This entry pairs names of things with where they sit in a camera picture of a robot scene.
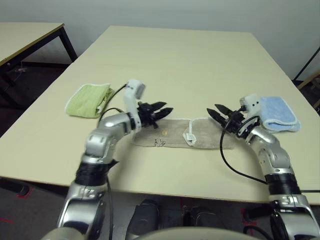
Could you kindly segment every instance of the gray floor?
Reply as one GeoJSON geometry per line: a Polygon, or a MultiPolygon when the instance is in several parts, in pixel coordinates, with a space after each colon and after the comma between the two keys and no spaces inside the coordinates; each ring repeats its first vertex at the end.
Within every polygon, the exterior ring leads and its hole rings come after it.
{"type": "MultiPolygon", "coordinates": [[[[17,87],[8,88],[7,92],[20,103],[31,103],[64,71],[63,68],[27,67],[21,75],[18,68],[10,72],[16,79],[17,87]]],[[[0,79],[0,87],[5,89],[6,83],[0,79]]],[[[0,105],[6,103],[0,99],[0,105]]],[[[20,110],[0,108],[0,136],[23,113],[20,110]]],[[[123,240],[135,206],[144,199],[153,199],[161,207],[161,223],[163,227],[174,227],[182,224],[183,206],[203,206],[216,213],[227,229],[241,232],[247,224],[257,224],[270,232],[269,220],[261,218],[256,222],[245,222],[242,211],[256,207],[257,204],[229,202],[185,197],[169,197],[133,193],[114,193],[114,238],[123,240]]],[[[34,187],[28,198],[18,198],[14,193],[0,188],[0,239],[5,240],[37,240],[52,230],[57,222],[64,197],[34,187]]],[[[313,210],[320,220],[320,207],[313,210]]],[[[108,239],[109,212],[106,212],[100,239],[108,239]]],[[[258,233],[254,236],[263,239],[258,233]]]]}

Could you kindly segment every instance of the cable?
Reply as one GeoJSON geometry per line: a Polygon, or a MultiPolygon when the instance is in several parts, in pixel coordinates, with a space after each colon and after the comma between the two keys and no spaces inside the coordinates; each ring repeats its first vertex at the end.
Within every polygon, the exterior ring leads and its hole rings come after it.
{"type": "Polygon", "coordinates": [[[109,240],[112,240],[112,235],[114,232],[114,205],[112,201],[112,193],[111,193],[111,186],[109,182],[108,175],[106,175],[106,185],[108,187],[108,195],[109,195],[109,240]]]}
{"type": "Polygon", "coordinates": [[[301,190],[302,193],[320,193],[320,190],[301,190]]]}
{"type": "Polygon", "coordinates": [[[107,109],[103,114],[105,114],[106,112],[110,111],[110,110],[117,110],[118,113],[124,113],[124,111],[120,108],[117,108],[117,107],[111,107],[109,109],[107,109]]]}
{"type": "MultiPolygon", "coordinates": [[[[259,116],[252,116],[249,119],[247,119],[240,127],[239,130],[241,130],[247,123],[249,123],[250,121],[252,121],[253,119],[258,119],[258,123],[260,123],[260,117],[259,116]]],[[[239,136],[239,131],[236,132],[236,136],[238,138],[240,138],[239,136]]]]}
{"type": "Polygon", "coordinates": [[[127,84],[124,84],[122,87],[120,87],[117,91],[114,92],[114,94],[110,97],[110,99],[106,102],[106,104],[104,105],[102,111],[101,111],[101,115],[99,117],[98,123],[97,125],[99,125],[101,119],[103,118],[104,114],[105,114],[105,110],[108,106],[108,104],[110,103],[110,101],[114,98],[115,95],[117,95],[117,93],[119,93],[122,89],[124,89],[127,86],[127,84]]]}
{"type": "Polygon", "coordinates": [[[258,233],[260,233],[262,236],[264,236],[267,240],[273,240],[272,237],[270,237],[270,235],[269,235],[266,231],[262,230],[262,229],[261,229],[260,227],[258,227],[258,226],[253,226],[253,225],[245,226],[245,227],[243,228],[243,233],[244,233],[244,234],[247,234],[247,232],[248,232],[249,229],[256,230],[258,233]]]}
{"type": "Polygon", "coordinates": [[[225,136],[227,127],[229,126],[229,124],[230,124],[230,122],[231,122],[231,120],[232,120],[232,117],[233,117],[233,116],[230,117],[229,121],[228,121],[228,122],[226,123],[226,125],[224,126],[224,128],[223,128],[223,130],[222,130],[221,137],[220,137],[220,153],[221,153],[221,157],[222,157],[224,163],[225,163],[232,171],[234,171],[236,174],[239,174],[239,175],[241,175],[241,176],[243,176],[243,177],[246,177],[246,178],[248,178],[248,179],[251,179],[251,180],[255,180],[255,181],[260,182],[260,183],[262,183],[262,184],[267,184],[266,181],[263,181],[263,180],[261,180],[261,179],[259,179],[259,178],[256,178],[256,177],[253,177],[253,176],[249,176],[249,175],[247,175],[247,174],[244,174],[244,173],[242,173],[242,172],[239,172],[239,171],[235,170],[235,169],[227,162],[227,160],[226,160],[226,158],[225,158],[225,155],[224,155],[224,150],[223,150],[223,147],[222,147],[222,146],[223,146],[222,143],[223,143],[223,141],[224,141],[224,136],[225,136]]]}

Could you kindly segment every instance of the black joint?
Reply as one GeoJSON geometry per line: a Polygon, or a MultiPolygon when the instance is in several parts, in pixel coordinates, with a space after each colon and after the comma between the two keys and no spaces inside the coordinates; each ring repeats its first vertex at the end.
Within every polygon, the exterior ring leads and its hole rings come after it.
{"type": "Polygon", "coordinates": [[[271,195],[301,194],[296,177],[291,173],[268,174],[265,180],[271,195]]]}
{"type": "Polygon", "coordinates": [[[106,183],[108,164],[80,163],[75,183],[84,186],[101,186],[106,183]]]}
{"type": "Polygon", "coordinates": [[[131,117],[131,115],[129,113],[127,113],[127,115],[129,116],[130,119],[130,124],[131,124],[131,130],[135,130],[136,129],[136,123],[133,117],[131,117]]]}

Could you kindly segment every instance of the silver robot arm segment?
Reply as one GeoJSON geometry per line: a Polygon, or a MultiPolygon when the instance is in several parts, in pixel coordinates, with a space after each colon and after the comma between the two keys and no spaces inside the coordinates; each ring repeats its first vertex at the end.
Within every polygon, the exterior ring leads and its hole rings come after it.
{"type": "Polygon", "coordinates": [[[166,117],[173,108],[163,108],[165,102],[154,104],[139,103],[145,85],[131,79],[125,87],[124,101],[127,113],[119,113],[101,120],[86,139],[85,151],[71,183],[57,229],[47,234],[43,240],[67,240],[72,232],[79,232],[81,238],[96,240],[105,217],[104,195],[107,191],[107,173],[117,162],[113,159],[116,144],[131,132],[139,132],[141,127],[156,124],[166,117]]]}
{"type": "Polygon", "coordinates": [[[278,139],[255,126],[245,142],[258,157],[269,187],[273,208],[270,221],[275,239],[299,239],[297,236],[320,237],[320,228],[305,195],[301,194],[287,152],[278,139]]]}
{"type": "MultiPolygon", "coordinates": [[[[250,95],[245,103],[258,104],[257,98],[250,95]]],[[[224,118],[217,111],[207,108],[209,115],[229,133],[245,142],[256,153],[262,173],[269,189],[269,202],[272,208],[270,225],[275,240],[312,239],[320,237],[320,228],[310,208],[306,196],[301,194],[288,153],[280,146],[279,140],[260,127],[259,111],[243,105],[232,111],[216,104],[217,109],[228,116],[224,118]],[[254,112],[245,118],[241,112],[254,112]]]]}

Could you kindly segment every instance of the table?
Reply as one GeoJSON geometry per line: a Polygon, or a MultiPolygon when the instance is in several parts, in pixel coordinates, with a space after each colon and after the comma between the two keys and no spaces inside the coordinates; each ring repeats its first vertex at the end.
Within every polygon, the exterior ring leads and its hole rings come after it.
{"type": "MultiPolygon", "coordinates": [[[[63,23],[0,22],[0,33],[0,77],[11,87],[15,86],[15,83],[6,72],[57,37],[60,38],[72,62],[77,59],[77,54],[68,38],[63,23]]],[[[13,108],[26,108],[17,103],[1,88],[0,95],[13,108]]]]}
{"type": "MultiPolygon", "coordinates": [[[[250,93],[283,96],[302,129],[276,136],[291,157],[300,188],[320,188],[320,119],[251,33],[120,26],[109,27],[0,138],[0,176],[69,185],[97,119],[67,116],[66,102],[85,83],[111,83],[117,89],[130,78],[146,84],[142,101],[173,107],[171,118],[206,117],[206,108],[216,103],[237,109],[250,93]],[[150,41],[155,35],[161,40],[150,41]],[[90,64],[95,49],[97,62],[90,64]]],[[[123,108],[123,102],[122,92],[110,107],[123,108]]],[[[225,156],[239,171],[263,178],[243,142],[225,156]]],[[[109,173],[115,190],[268,201],[267,186],[233,173],[218,150],[133,146],[127,136],[114,158],[120,161],[109,173]]],[[[320,204],[320,193],[306,195],[311,204],[320,204]]]]}

